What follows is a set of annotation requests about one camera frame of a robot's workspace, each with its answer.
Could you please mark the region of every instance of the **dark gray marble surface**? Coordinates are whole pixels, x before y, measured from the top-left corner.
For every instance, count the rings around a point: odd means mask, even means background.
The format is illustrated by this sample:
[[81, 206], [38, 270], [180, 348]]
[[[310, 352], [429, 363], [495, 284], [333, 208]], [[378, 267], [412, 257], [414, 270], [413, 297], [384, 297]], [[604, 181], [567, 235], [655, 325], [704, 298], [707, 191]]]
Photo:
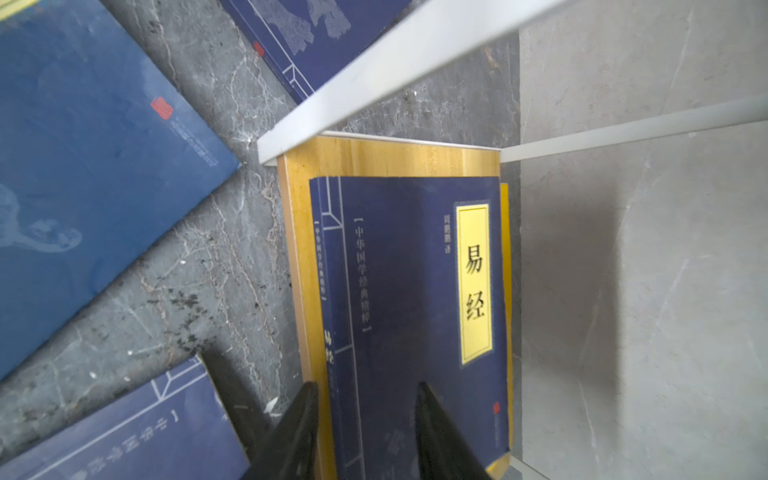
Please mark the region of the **dark gray marble surface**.
[[[252, 455], [302, 382], [277, 172], [256, 152], [256, 139], [294, 103], [217, 0], [104, 3], [243, 168], [0, 384], [0, 462], [196, 350]], [[339, 128], [517, 144], [518, 66], [515, 34]], [[519, 167], [502, 172], [517, 232]], [[518, 273], [518, 256], [515, 265]], [[263, 414], [276, 397], [273, 415]]]

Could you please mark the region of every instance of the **book spine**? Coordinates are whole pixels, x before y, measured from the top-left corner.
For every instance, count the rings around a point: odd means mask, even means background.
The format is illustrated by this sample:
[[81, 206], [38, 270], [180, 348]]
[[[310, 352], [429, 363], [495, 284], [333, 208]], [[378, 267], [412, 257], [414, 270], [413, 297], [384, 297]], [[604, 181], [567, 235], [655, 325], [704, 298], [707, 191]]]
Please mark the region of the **book spine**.
[[[240, 29], [243, 35], [245, 35], [245, 38], [248, 40], [248, 44], [251, 46], [251, 48], [253, 48], [253, 50], [262, 58], [262, 60], [264, 60], [266, 66], [269, 67], [270, 70], [275, 74], [277, 80], [283, 84], [283, 88], [285, 88], [286, 91], [290, 94], [291, 98], [293, 98], [293, 101], [295, 101], [296, 104], [300, 104], [303, 101], [301, 94], [290, 84], [288, 78], [282, 72], [282, 69], [277, 66], [277, 63], [272, 58], [272, 54], [269, 52], [269, 50], [264, 48], [264, 42], [259, 38], [259, 35], [248, 23], [248, 20], [243, 17], [243, 13], [240, 11], [240, 8], [243, 8], [243, 6], [238, 7], [234, 2], [232, 2], [232, 0], [220, 0], [220, 2], [221, 6], [224, 7], [224, 10], [230, 14], [230, 17], [232, 17], [234, 20], [237, 28]], [[254, 43], [258, 44], [261, 50], [258, 50]]]
[[311, 180], [310, 195], [336, 470], [339, 480], [358, 480], [362, 455], [340, 179]]

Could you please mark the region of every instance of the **white paint chip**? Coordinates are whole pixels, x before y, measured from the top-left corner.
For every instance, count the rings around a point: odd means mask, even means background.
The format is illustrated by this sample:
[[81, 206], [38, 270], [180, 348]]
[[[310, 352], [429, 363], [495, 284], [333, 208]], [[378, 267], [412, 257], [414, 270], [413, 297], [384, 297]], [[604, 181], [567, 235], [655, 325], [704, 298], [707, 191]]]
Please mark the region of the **white paint chip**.
[[264, 413], [269, 413], [270, 415], [272, 415], [272, 410], [275, 408], [275, 405], [277, 405], [278, 398], [279, 397], [275, 397], [266, 403], [266, 408], [264, 408]]

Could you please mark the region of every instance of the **blue book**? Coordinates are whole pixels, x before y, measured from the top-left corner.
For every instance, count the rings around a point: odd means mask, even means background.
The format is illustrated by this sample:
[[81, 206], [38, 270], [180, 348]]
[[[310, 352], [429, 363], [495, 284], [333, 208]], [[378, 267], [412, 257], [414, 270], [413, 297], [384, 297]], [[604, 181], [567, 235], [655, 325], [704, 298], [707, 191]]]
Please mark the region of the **blue book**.
[[248, 466], [193, 357], [0, 466], [0, 478], [239, 480]]
[[221, 0], [301, 103], [360, 55], [411, 0]]
[[240, 162], [98, 0], [0, 22], [0, 379]]
[[427, 381], [478, 460], [508, 451], [497, 177], [310, 181], [340, 480], [418, 478]]

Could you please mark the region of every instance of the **white diagonal bar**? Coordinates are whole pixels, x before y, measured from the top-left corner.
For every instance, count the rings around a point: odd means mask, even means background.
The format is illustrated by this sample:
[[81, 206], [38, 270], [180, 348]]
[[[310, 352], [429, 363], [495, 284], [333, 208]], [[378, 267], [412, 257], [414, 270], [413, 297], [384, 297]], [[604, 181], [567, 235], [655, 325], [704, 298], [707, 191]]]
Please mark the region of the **white diagonal bar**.
[[564, 1], [429, 0], [262, 135], [259, 162], [274, 164], [313, 135]]
[[520, 161], [764, 120], [768, 120], [768, 94], [502, 148], [501, 161]]

